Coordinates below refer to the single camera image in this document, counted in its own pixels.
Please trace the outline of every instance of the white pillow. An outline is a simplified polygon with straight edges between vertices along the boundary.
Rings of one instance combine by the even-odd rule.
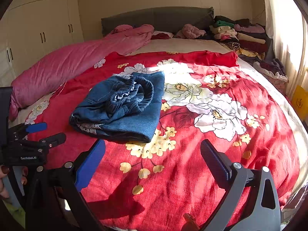
[[[154,35],[158,35],[159,33],[164,33],[164,34],[168,35],[170,38],[173,37],[173,34],[170,33],[170,32],[156,31],[156,30],[152,33],[152,35],[153,35],[153,36],[154,36]]]

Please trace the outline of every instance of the metal screw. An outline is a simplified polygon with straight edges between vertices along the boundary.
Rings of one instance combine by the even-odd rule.
[[[71,168],[73,166],[73,163],[68,161],[67,163],[64,164],[64,167],[66,168]]]
[[[233,167],[240,169],[242,165],[238,162],[233,163]]]
[[[39,166],[39,167],[36,168],[36,171],[37,171],[37,172],[42,172],[43,169],[44,169],[43,166]]]
[[[269,172],[270,171],[269,168],[266,167],[266,166],[263,166],[262,169],[263,169],[264,172]]]

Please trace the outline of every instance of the sheer curtain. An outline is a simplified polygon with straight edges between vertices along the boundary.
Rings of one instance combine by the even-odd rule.
[[[276,58],[285,66],[286,94],[291,99],[297,85],[308,90],[307,23],[293,0],[265,0],[265,11],[266,33],[273,38]]]

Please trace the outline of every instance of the flower center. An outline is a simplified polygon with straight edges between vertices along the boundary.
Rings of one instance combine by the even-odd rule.
[[[174,87],[178,91],[187,91],[188,90],[188,87],[186,87],[182,83],[177,83]]]
[[[212,110],[212,115],[215,119],[222,119],[222,116],[216,110]]]

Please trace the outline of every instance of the red floral blanket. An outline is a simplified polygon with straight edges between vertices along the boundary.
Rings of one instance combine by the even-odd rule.
[[[165,93],[152,141],[106,141],[106,154],[82,190],[97,218],[107,226],[138,231],[181,230],[184,213],[204,223],[224,194],[201,157],[204,139],[232,162],[251,169],[268,166],[283,206],[299,174],[293,133],[267,91],[241,72],[234,52],[111,53],[102,67],[66,82],[29,115],[27,122],[48,124],[29,139],[67,135],[64,144],[50,150],[47,167],[73,161],[95,142],[69,125],[71,113],[95,84],[112,74],[158,70],[165,72]],[[248,192],[230,223],[239,218]]]

